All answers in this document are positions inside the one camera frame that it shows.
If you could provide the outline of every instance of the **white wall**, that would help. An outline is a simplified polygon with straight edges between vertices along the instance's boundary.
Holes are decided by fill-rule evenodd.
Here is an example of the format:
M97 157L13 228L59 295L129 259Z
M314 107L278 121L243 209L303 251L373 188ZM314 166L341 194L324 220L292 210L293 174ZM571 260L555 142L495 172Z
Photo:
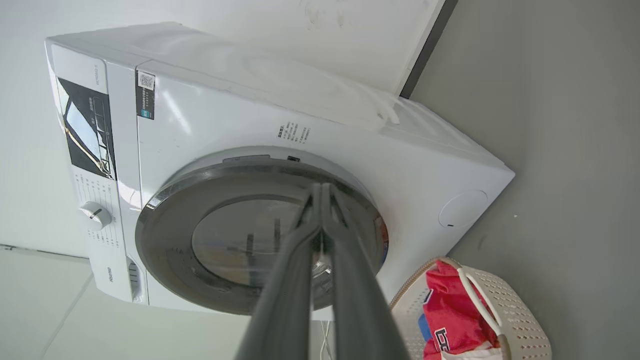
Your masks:
M245 316L126 303L85 259L0 250L0 359L233 359Z
M85 256L44 38L177 21L394 91L442 0L25 0L0 5L0 243Z

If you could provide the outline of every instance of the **washing machine door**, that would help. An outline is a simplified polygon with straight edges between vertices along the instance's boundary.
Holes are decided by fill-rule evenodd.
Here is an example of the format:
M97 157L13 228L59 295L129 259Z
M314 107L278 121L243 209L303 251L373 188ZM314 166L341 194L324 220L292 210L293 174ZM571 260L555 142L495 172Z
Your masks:
M147 271L190 302L249 315L308 186L332 183L342 192L377 273L388 237L366 191L299 157L285 159L259 154L202 166L204 159L171 178L143 208L136 227L136 245ZM320 309L332 301L332 268L328 257L320 255L314 264L312 298Z

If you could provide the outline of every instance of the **white plastic basket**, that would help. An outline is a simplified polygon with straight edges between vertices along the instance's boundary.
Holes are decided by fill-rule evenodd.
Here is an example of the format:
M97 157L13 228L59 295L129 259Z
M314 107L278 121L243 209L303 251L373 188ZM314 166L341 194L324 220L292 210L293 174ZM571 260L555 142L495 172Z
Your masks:
M498 336L504 360L551 359L551 344L547 335L506 281L488 272L461 266L455 260L444 257L431 259L422 265L405 282L390 304L391 313L412 359L422 360L426 342L418 328L418 317L423 311L422 301L429 291L426 272L435 266L437 260L457 269L471 301ZM482 305L471 284L478 289L493 316Z

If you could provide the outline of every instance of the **front-loading washing machine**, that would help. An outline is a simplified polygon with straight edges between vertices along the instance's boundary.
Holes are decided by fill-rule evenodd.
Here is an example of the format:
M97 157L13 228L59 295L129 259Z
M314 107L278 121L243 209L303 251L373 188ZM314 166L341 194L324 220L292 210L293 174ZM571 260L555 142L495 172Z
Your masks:
M422 105L180 24L45 44L95 283L124 301L249 315L312 183L339 189L390 300L514 176Z

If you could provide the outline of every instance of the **sticker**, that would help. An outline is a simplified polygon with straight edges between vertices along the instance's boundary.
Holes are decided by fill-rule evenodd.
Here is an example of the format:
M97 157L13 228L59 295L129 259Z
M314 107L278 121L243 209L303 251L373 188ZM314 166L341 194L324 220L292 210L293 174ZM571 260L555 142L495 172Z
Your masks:
M138 116L153 120L156 107L156 77L146 72L137 72L136 108Z
M280 126L278 137L292 142L306 143L310 132L310 127L289 121L286 125Z

